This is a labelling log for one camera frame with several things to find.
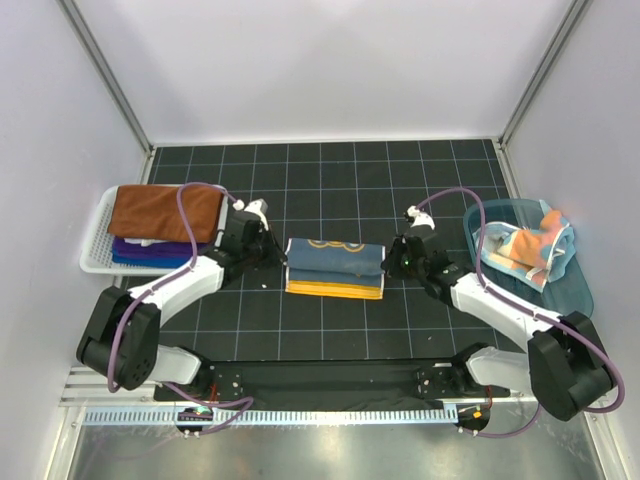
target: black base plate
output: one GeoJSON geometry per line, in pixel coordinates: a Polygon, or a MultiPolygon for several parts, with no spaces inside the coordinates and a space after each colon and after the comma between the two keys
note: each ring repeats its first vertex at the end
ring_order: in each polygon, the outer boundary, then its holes
{"type": "MultiPolygon", "coordinates": [[[[214,362],[216,399],[252,396],[253,410],[424,410],[447,398],[485,398],[484,386],[461,386],[451,359],[214,362]]],[[[492,387],[494,397],[509,390],[492,387]]],[[[180,400],[156,388],[157,401],[180,400]]]]}

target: blue plastic tray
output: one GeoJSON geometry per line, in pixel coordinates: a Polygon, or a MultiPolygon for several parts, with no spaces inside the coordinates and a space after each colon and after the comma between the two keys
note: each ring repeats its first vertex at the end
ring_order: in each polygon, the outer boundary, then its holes
{"type": "MultiPolygon", "coordinates": [[[[537,200],[489,200],[483,202],[483,206],[487,223],[501,221],[519,227],[539,228],[540,221],[544,217],[540,202],[537,200]]],[[[469,252],[475,259],[476,246],[472,234],[480,228],[480,211],[477,205],[467,210],[463,222],[469,252]]],[[[574,311],[587,316],[593,313],[593,297],[575,257],[567,265],[564,277],[547,283],[542,293],[484,263],[482,271],[495,284],[534,305],[554,310],[562,315],[568,315],[574,311]]]]}

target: metal frame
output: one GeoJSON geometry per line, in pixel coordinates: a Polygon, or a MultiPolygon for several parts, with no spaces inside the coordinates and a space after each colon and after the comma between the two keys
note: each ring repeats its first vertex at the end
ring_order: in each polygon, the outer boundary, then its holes
{"type": "Polygon", "coordinates": [[[122,91],[122,88],[120,88],[115,75],[111,71],[111,67],[109,67],[109,63],[102,54],[102,51],[100,50],[96,39],[91,33],[87,22],[80,13],[80,9],[78,8],[74,0],[57,1],[60,5],[60,8],[62,9],[62,12],[69,20],[71,28],[73,28],[74,32],[76,33],[78,40],[80,40],[80,43],[85,48],[89,59],[96,67],[100,78],[102,78],[104,86],[111,94],[113,101],[116,103],[116,106],[118,107],[118,110],[120,110],[120,113],[122,114],[124,120],[127,122],[127,125],[129,125],[131,132],[136,137],[136,140],[138,140],[138,143],[145,151],[145,153],[149,155],[152,149],[151,142],[149,141],[147,135],[144,133],[142,125],[138,121],[138,118],[131,108],[131,105],[129,104],[127,97],[122,91]]]}
{"type": "Polygon", "coordinates": [[[80,427],[85,415],[85,408],[59,407],[58,413],[62,417],[62,421],[44,476],[48,480],[60,480],[69,477],[71,465],[73,465],[73,457],[80,439],[80,427]]]}
{"type": "Polygon", "coordinates": [[[585,418],[605,476],[611,479],[633,478],[631,466],[626,461],[626,458],[631,458],[631,456],[624,455],[607,416],[585,413],[585,418]]]}
{"type": "Polygon", "coordinates": [[[516,129],[522,122],[522,119],[526,115],[531,103],[540,91],[540,87],[544,83],[545,79],[549,76],[551,69],[556,64],[560,53],[567,44],[572,32],[582,19],[584,13],[587,11],[592,0],[573,0],[571,6],[567,10],[558,30],[551,39],[551,43],[547,47],[547,50],[542,56],[542,60],[538,64],[535,73],[531,77],[527,88],[525,89],[520,101],[516,106],[516,109],[511,114],[511,118],[507,122],[507,125],[500,137],[499,143],[503,147],[508,145],[516,129]]]}

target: metal floor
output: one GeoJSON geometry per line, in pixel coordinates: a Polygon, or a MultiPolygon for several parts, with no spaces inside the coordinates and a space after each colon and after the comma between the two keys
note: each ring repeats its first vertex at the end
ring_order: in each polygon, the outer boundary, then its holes
{"type": "MultiPolygon", "coordinates": [[[[490,431],[513,430],[534,404],[496,403],[490,431]]],[[[176,439],[136,460],[172,428],[84,427],[69,478],[77,480],[601,480],[584,417],[543,414],[523,435],[472,438],[427,425],[267,427],[176,439]]]]}

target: brown towel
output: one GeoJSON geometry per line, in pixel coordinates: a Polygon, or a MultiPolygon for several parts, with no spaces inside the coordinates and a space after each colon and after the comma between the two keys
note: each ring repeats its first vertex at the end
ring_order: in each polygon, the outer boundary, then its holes
{"type": "MultiPolygon", "coordinates": [[[[179,187],[121,185],[108,232],[122,238],[152,238],[188,242],[176,194],[179,187]]],[[[198,243],[213,240],[222,206],[222,193],[205,186],[187,187],[182,204],[198,243]]]]}

